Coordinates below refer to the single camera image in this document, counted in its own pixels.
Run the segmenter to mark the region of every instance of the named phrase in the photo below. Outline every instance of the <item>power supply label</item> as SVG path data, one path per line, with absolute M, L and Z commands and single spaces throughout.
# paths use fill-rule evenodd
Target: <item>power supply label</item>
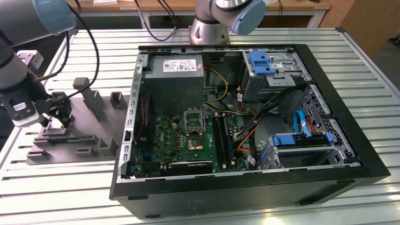
M 163 72 L 197 71 L 196 60 L 165 60 Z

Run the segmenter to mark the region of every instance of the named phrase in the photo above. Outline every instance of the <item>wooden desk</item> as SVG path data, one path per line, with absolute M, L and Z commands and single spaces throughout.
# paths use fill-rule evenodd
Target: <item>wooden desk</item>
M 196 0 L 165 0 L 176 15 L 195 15 Z M 73 0 L 67 2 L 76 6 Z M 149 17 L 157 15 L 168 15 L 157 0 L 139 0 L 143 17 L 147 24 Z M 331 9 L 331 4 L 327 0 L 320 0 L 320 3 L 308 0 L 281 0 L 283 15 L 311 15 L 308 28 L 317 28 L 324 18 L 325 12 Z M 83 16 L 119 16 L 136 15 L 136 3 L 120 1 L 117 5 L 93 6 L 91 1 L 81 2 Z M 267 7 L 265 15 L 277 15 L 280 11 L 279 3 L 273 3 Z
M 172 10 L 195 11 L 196 0 L 165 0 Z M 329 10 L 331 4 L 327 0 L 320 0 L 320 3 L 308 0 L 281 0 L 283 10 Z M 143 11 L 164 11 L 157 0 L 143 0 L 140 4 Z M 268 10 L 279 11 L 279 2 L 267 7 Z

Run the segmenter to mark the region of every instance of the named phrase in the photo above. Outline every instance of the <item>black cable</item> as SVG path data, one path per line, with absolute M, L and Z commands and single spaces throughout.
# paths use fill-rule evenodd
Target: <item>black cable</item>
M 256 136 L 255 133 L 249 136 L 249 155 L 253 157 L 255 159 L 255 165 L 252 165 L 252 169 L 249 170 L 256 170 L 257 169 L 257 147 L 256 147 Z
M 77 6 L 77 14 L 81 14 L 81 5 L 80 5 L 80 0 L 75 0 L 76 6 Z
M 308 84 L 301 84 L 296 87 L 289 87 L 285 90 L 283 90 L 276 96 L 273 96 L 273 98 L 265 102 L 265 104 L 257 111 L 256 115 L 253 116 L 253 118 L 252 118 L 253 123 L 251 124 L 251 126 L 248 128 L 245 128 L 245 130 L 240 131 L 236 134 L 236 136 L 241 136 L 244 133 L 249 132 L 253 129 L 253 127 L 259 124 L 260 120 L 263 119 L 263 116 L 269 112 L 269 110 L 272 110 L 276 106 L 279 106 L 280 101 L 283 100 L 283 98 L 285 97 L 287 94 L 289 94 L 295 90 L 304 89 L 307 86 L 308 86 Z
M 65 31 L 64 34 L 65 34 L 65 41 L 67 41 L 67 43 L 65 43 L 67 44 L 67 49 L 65 49 L 65 58 L 64 58 L 63 64 L 61 64 L 59 70 L 55 73 L 52 73 L 52 74 L 49 74 L 47 76 L 43 76 L 40 78 L 36 78 L 33 80 L 33 82 L 45 81 L 45 80 L 51 79 L 52 77 L 55 77 L 56 75 L 59 75 L 61 73 L 65 65 L 67 65 L 67 61 L 68 61 L 68 57 L 69 57 L 69 48 L 71 48 L 69 40 L 71 39 L 69 39 L 69 33 L 68 33 L 68 31 Z
M 95 81 L 97 80 L 97 75 L 99 75 L 99 68 L 100 68 L 100 54 L 99 54 L 99 48 L 97 48 L 97 44 L 96 44 L 96 40 L 95 40 L 95 37 L 92 35 L 92 32 L 91 32 L 91 29 L 87 25 L 87 23 L 84 22 L 81 16 L 77 14 L 77 12 L 75 11 L 75 9 L 71 7 L 71 5 L 68 5 L 69 7 L 69 10 L 72 11 L 72 13 L 76 15 L 76 18 L 79 19 L 83 27 L 85 28 L 88 34 L 89 34 L 89 38 L 92 40 L 92 43 L 93 43 L 93 47 L 95 47 L 95 52 L 96 52 L 96 70 L 95 70 L 95 76 L 93 76 L 93 79 L 92 81 L 88 83 L 87 86 L 84 86 L 80 90 L 77 90 L 76 92 L 73 92 L 71 95 L 60 98 L 59 100 L 56 100 L 52 104 L 56 105 L 59 104 L 60 102 L 68 100 L 69 98 L 72 98 L 73 96 L 76 96 L 77 94 L 80 94 L 81 92 L 84 92 L 91 86 L 92 84 L 95 83 Z
M 173 35 L 173 33 L 175 33 L 175 30 L 176 30 L 176 27 L 173 27 L 173 29 L 172 29 L 172 31 L 171 31 L 171 34 L 169 34 L 168 37 L 165 37 L 164 39 L 159 39 L 159 38 L 152 34 L 152 32 L 151 32 L 151 30 L 149 30 L 149 27 L 148 27 L 148 24 L 147 24 L 145 21 L 144 21 L 143 14 L 141 14 L 141 8 L 140 8 L 140 5 L 139 5 L 139 2 L 135 1 L 135 3 L 136 3 L 139 15 L 140 15 L 140 17 L 141 17 L 141 20 L 143 20 L 143 23 L 144 23 L 145 29 L 148 30 L 149 35 L 151 35 L 152 38 L 156 39 L 157 41 L 161 41 L 161 42 L 163 42 L 163 41 L 167 41 L 167 40 L 172 37 L 172 35 Z
M 173 13 L 173 10 L 171 9 L 171 7 L 169 7 L 167 1 L 163 0 L 163 2 L 164 2 L 164 4 L 167 5 L 167 8 L 168 8 L 168 10 L 171 11 L 171 13 L 172 13 L 172 17 L 173 17 L 173 19 L 175 19 L 173 25 L 175 25 L 175 27 L 177 28 L 179 23 L 177 23 L 177 20 L 176 20 L 176 15 L 175 15 L 175 13 Z
M 283 15 L 283 4 L 280 0 L 277 0 L 277 2 L 280 3 L 280 12 L 277 13 L 277 15 Z
M 164 4 L 163 4 L 163 2 L 161 2 L 160 0 L 157 0 L 157 2 L 159 2 L 159 4 L 163 6 L 163 8 L 164 8 L 164 10 L 165 10 L 165 12 L 167 12 L 167 14 L 168 14 L 171 20 L 172 20 L 172 22 L 173 22 L 173 26 L 176 26 L 176 15 L 175 15 L 175 13 L 173 13 L 173 11 L 172 11 L 169 5 L 168 5 L 168 3 L 163 0 L 163 2 L 164 2 L 165 5 L 167 5 L 167 6 L 164 6 Z
M 219 97 L 219 93 L 220 93 L 220 90 L 217 90 L 216 93 L 215 93 L 215 98 L 216 98 L 216 99 L 220 98 L 220 97 Z M 227 110 L 229 110 L 227 104 L 223 102 L 223 100 L 225 99 L 225 97 L 227 97 L 227 95 L 225 95 L 217 102 L 225 107 Z

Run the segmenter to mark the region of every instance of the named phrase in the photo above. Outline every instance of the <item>motherboard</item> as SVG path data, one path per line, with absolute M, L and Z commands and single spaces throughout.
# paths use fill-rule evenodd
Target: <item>motherboard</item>
M 233 151 L 237 130 L 236 117 L 231 114 L 196 116 L 191 112 L 157 117 L 155 147 L 141 151 L 144 177 L 167 175 L 163 172 L 189 163 L 197 169 L 207 167 L 211 173 L 245 171 L 245 158 Z

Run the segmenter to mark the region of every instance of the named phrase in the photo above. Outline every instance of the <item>green circuit board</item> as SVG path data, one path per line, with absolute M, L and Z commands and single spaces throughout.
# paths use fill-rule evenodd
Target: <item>green circuit board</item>
M 235 164 L 223 168 L 217 162 L 215 147 L 212 115 L 204 116 L 204 133 L 185 134 L 184 117 L 156 118 L 156 143 L 152 151 L 152 163 L 145 165 L 144 171 L 148 177 L 160 176 L 160 164 L 179 161 L 211 161 L 213 173 L 245 171 L 244 157 L 235 158 Z M 199 119 L 188 117 L 188 123 L 196 124 Z M 239 127 L 235 116 L 227 117 L 229 132 L 237 132 Z

